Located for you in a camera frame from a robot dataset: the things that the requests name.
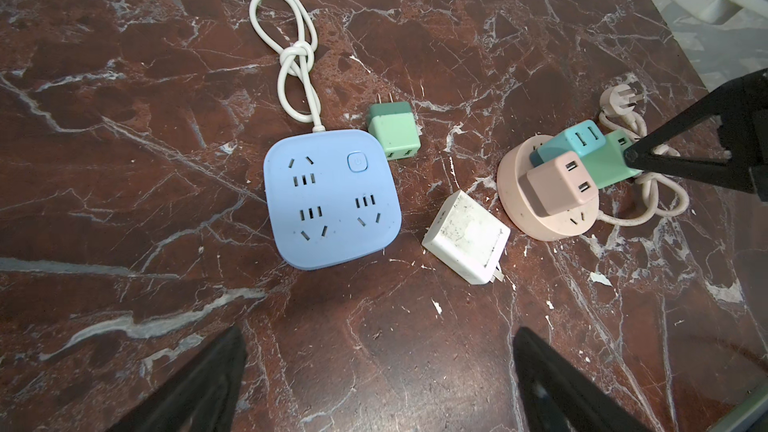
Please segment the pink plug adapter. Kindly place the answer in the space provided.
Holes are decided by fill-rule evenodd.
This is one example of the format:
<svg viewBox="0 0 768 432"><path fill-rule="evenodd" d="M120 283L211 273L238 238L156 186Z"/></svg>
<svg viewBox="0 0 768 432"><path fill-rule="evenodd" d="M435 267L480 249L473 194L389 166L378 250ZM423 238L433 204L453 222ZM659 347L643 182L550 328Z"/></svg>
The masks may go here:
<svg viewBox="0 0 768 432"><path fill-rule="evenodd" d="M598 187L575 152L566 151L545 161L534 150L530 159L533 168L521 177L520 185L536 215L553 216L598 197Z"/></svg>

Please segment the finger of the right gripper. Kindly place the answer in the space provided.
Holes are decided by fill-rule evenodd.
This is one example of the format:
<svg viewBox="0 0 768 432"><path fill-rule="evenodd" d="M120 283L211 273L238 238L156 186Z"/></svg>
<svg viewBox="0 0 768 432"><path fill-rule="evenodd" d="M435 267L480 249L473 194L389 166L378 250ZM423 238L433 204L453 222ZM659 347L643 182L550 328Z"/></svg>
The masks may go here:
<svg viewBox="0 0 768 432"><path fill-rule="evenodd" d="M732 79L623 152L627 166L767 193L767 71Z"/></svg>

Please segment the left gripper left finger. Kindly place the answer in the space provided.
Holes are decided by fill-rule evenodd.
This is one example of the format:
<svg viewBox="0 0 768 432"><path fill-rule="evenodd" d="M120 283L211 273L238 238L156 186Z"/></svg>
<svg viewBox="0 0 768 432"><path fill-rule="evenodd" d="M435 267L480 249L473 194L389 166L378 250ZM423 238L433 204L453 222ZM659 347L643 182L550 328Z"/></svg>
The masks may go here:
<svg viewBox="0 0 768 432"><path fill-rule="evenodd" d="M229 431L246 361L242 332L232 326L110 429Z"/></svg>

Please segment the teal plug adapter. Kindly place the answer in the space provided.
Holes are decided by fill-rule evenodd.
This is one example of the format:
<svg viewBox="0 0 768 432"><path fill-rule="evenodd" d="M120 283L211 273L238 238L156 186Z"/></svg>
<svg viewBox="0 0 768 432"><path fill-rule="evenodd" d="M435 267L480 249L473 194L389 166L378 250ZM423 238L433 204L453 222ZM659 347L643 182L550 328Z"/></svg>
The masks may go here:
<svg viewBox="0 0 768 432"><path fill-rule="evenodd" d="M606 138L597 125L592 120L585 120L535 148L530 154L530 160L534 167L538 167L566 152L575 152L583 158L605 144Z"/></svg>

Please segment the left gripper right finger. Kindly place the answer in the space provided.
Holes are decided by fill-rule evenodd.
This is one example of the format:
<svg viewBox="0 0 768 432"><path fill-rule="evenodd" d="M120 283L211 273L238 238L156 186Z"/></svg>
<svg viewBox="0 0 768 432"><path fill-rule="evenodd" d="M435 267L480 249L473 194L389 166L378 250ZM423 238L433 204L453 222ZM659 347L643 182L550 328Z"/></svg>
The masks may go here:
<svg viewBox="0 0 768 432"><path fill-rule="evenodd" d="M512 352L531 431L648 429L531 329L518 329Z"/></svg>

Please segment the green plug adapter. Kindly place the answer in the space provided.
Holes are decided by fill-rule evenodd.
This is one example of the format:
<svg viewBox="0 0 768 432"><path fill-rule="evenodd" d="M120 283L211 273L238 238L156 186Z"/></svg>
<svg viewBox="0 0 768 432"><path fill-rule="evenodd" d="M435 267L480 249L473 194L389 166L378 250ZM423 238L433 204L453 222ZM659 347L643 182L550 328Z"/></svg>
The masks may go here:
<svg viewBox="0 0 768 432"><path fill-rule="evenodd" d="M382 146L388 160L416 155L421 148L416 118L409 102L378 102L368 109L367 131Z"/></svg>
<svg viewBox="0 0 768 432"><path fill-rule="evenodd" d="M605 136L606 143L582 158L582 163L599 189L633 178L641 170L626 165L624 151L633 140L623 130L614 130Z"/></svg>

